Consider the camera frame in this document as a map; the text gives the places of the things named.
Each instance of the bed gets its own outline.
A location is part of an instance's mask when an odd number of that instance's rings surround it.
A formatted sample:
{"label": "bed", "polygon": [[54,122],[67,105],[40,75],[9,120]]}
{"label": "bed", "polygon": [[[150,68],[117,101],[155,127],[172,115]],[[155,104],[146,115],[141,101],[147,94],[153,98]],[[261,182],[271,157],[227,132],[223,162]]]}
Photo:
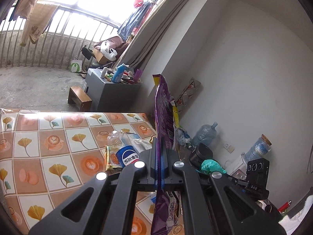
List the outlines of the bed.
{"label": "bed", "polygon": [[[142,113],[40,112],[1,109],[0,186],[6,234],[29,229],[95,174],[106,170],[107,137],[155,131]],[[138,192],[132,234],[150,234],[154,193]],[[173,234],[183,234],[183,219]]]}

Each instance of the food wrapper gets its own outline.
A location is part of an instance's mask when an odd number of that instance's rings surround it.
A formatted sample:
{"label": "food wrapper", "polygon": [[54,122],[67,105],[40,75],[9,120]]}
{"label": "food wrapper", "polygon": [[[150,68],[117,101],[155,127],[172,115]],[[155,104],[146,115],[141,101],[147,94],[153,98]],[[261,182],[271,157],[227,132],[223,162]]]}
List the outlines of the food wrapper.
{"label": "food wrapper", "polygon": [[115,170],[122,170],[122,165],[120,164],[115,150],[113,150],[110,146],[106,147],[106,169],[115,169]]}

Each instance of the plastic bag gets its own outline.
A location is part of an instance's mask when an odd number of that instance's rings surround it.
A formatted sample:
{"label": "plastic bag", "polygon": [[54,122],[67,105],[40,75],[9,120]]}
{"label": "plastic bag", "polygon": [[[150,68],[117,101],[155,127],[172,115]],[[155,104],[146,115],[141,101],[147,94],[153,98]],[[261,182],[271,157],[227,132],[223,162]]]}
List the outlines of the plastic bag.
{"label": "plastic bag", "polygon": [[211,159],[203,161],[203,163],[201,164],[201,171],[203,171],[205,174],[210,174],[213,171],[227,173],[227,171],[224,170],[217,161]]}
{"label": "plastic bag", "polygon": [[153,75],[156,85],[155,117],[156,117],[156,152],[157,152],[157,193],[156,208],[151,225],[151,235],[167,235],[173,226],[178,224],[180,216],[180,200],[178,192],[165,192],[164,164],[161,157],[162,140],[167,148],[175,149],[175,130],[173,107],[170,92],[162,75]]}
{"label": "plastic bag", "polygon": [[152,149],[151,143],[142,139],[133,139],[131,141],[135,151],[140,154],[142,151]]}
{"label": "plastic bag", "polygon": [[103,43],[101,43],[100,51],[110,61],[116,60],[115,57],[117,56],[117,52],[115,49],[110,48],[110,42],[109,41],[104,41]]}
{"label": "plastic bag", "polygon": [[82,60],[78,60],[78,56],[74,56],[74,60],[71,61],[70,72],[81,72]]}

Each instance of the blue lotion bottle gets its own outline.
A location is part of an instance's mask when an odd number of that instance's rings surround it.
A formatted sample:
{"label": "blue lotion bottle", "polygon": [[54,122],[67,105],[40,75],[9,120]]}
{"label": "blue lotion bottle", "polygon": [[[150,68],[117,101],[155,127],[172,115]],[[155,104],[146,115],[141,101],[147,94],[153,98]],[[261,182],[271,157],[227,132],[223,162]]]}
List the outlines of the blue lotion bottle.
{"label": "blue lotion bottle", "polygon": [[114,76],[112,78],[112,82],[119,83],[122,79],[124,71],[129,67],[129,65],[126,65],[122,63],[120,66],[117,67],[117,71],[114,73]]}

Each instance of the white shopping bag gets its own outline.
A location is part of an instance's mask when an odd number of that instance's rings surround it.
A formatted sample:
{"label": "white shopping bag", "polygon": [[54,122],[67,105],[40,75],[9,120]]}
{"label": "white shopping bag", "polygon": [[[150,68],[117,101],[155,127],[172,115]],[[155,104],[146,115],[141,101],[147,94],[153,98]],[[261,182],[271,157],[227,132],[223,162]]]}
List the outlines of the white shopping bag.
{"label": "white shopping bag", "polygon": [[70,71],[74,73],[81,72],[82,60],[78,60],[78,56],[74,56],[74,60],[71,61]]}
{"label": "white shopping bag", "polygon": [[110,61],[115,61],[117,52],[115,49],[110,48],[110,42],[109,41],[104,41],[101,46],[100,46],[100,51],[101,53]]}

